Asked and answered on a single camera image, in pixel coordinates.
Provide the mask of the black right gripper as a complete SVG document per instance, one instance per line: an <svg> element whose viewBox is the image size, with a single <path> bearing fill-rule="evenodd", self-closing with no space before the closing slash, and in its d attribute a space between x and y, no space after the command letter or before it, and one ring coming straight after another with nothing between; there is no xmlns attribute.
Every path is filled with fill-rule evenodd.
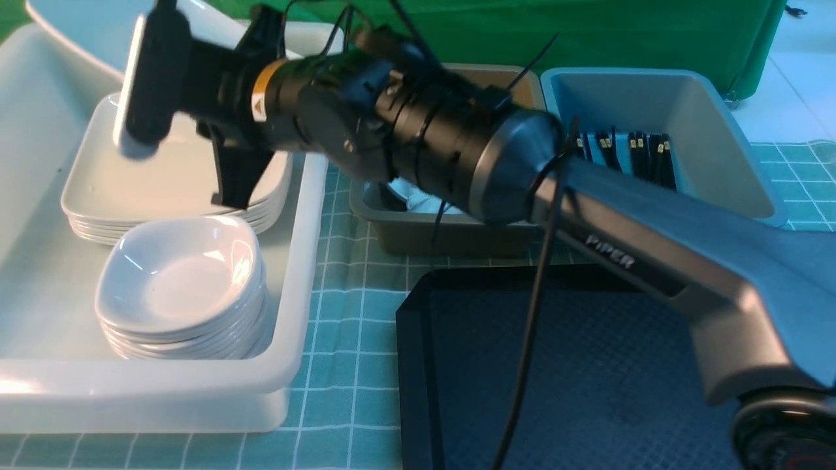
<svg viewBox="0 0 836 470"><path fill-rule="evenodd" d="M211 140L218 191L214 205L245 210L274 152L253 118L251 98L260 72L285 56L285 14L266 4L251 9L251 23L230 50L192 39L176 1L157 1L135 35L135 57L125 110L125 132L141 146L157 147L179 110L196 119Z"/></svg>

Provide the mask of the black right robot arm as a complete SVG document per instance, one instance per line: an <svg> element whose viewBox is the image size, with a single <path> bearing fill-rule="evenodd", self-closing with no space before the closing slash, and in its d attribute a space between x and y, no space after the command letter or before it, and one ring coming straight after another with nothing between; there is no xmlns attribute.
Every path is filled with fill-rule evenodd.
<svg viewBox="0 0 836 470"><path fill-rule="evenodd" d="M688 317L705 395L741 398L747 469L834 468L834 235L752 222L574 157L562 123L443 69L383 25L338 55L288 59L265 4L236 48L185 38L179 108L245 209L275 151L321 151L353 178L400 176L477 220L526 219Z"/></svg>

